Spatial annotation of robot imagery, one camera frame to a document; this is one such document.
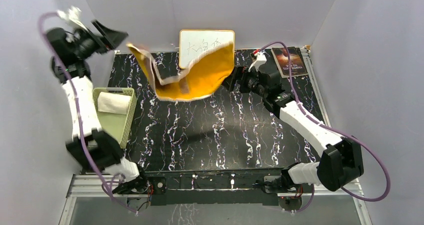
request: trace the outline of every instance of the plastic basket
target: plastic basket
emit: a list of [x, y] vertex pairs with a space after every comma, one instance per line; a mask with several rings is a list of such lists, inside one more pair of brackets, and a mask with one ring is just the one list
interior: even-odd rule
[[[128, 113], [114, 114], [98, 111], [99, 108], [97, 105], [97, 99], [99, 98], [101, 92], [131, 96], [131, 99], [129, 100]], [[116, 139], [122, 149], [126, 148], [137, 103], [134, 88], [96, 87], [93, 89], [93, 100], [95, 110], [97, 111], [97, 117], [103, 130]]]

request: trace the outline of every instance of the folded white cloth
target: folded white cloth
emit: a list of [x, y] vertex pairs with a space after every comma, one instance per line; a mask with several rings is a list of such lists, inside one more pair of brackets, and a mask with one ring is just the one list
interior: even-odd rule
[[131, 96], [101, 92], [98, 95], [97, 107], [99, 112], [112, 114], [127, 114]]

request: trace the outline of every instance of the black table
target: black table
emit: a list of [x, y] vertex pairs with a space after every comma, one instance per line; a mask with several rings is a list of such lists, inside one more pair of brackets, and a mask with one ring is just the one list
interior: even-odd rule
[[[252, 49], [237, 50], [235, 64], [252, 63]], [[161, 77], [178, 73], [178, 52], [153, 53]], [[267, 63], [275, 63], [270, 50]], [[323, 120], [308, 75], [294, 79], [304, 107]], [[270, 114], [256, 94], [228, 92], [192, 102], [159, 101], [132, 54], [117, 54], [108, 87], [134, 88], [137, 107], [125, 156], [146, 171], [285, 167], [317, 162], [316, 151]]]

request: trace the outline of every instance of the yellow towel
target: yellow towel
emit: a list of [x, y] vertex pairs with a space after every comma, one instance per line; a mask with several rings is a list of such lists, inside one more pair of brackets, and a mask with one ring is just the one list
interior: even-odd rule
[[234, 68], [234, 44], [222, 44], [203, 52], [177, 76], [161, 79], [152, 55], [141, 46], [126, 45], [140, 64], [159, 100], [189, 102], [211, 96]]

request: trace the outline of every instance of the gray wall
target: gray wall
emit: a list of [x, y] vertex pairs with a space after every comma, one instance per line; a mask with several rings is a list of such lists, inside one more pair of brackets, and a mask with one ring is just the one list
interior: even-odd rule
[[[91, 24], [91, 21], [97, 19], [100, 23], [105, 25], [108, 28], [116, 29], [111, 26], [109, 23], [105, 23], [98, 17], [93, 15], [91, 8], [89, 7], [86, 0], [55, 0], [60, 10], [68, 10], [71, 6], [78, 7], [81, 9], [81, 21], [90, 28], [90, 30], [96, 34], [98, 31]], [[93, 54], [87, 63], [90, 66], [91, 70], [91, 80], [95, 87], [107, 87], [109, 77], [111, 75], [111, 69], [114, 62], [114, 53], [109, 52], [107, 54]]]
[[[60, 0], [0, 1], [1, 224], [57, 224], [72, 174], [80, 167], [65, 148], [71, 114], [49, 69], [51, 53], [38, 34], [37, 20], [67, 5]], [[76, 6], [81, 1], [69, 0]], [[90, 17], [90, 11], [81, 9]], [[64, 24], [51, 19], [45, 25], [53, 26]], [[96, 58], [91, 64], [98, 65]], [[104, 77], [96, 79], [100, 83]]]
[[[336, 0], [312, 44], [332, 126], [366, 142], [386, 163], [387, 199], [368, 203], [376, 225], [423, 224], [424, 0]], [[385, 178], [364, 152], [365, 195]]]
[[237, 48], [311, 44], [334, 0], [87, 0], [100, 21], [152, 51], [178, 50], [181, 29], [235, 31]]

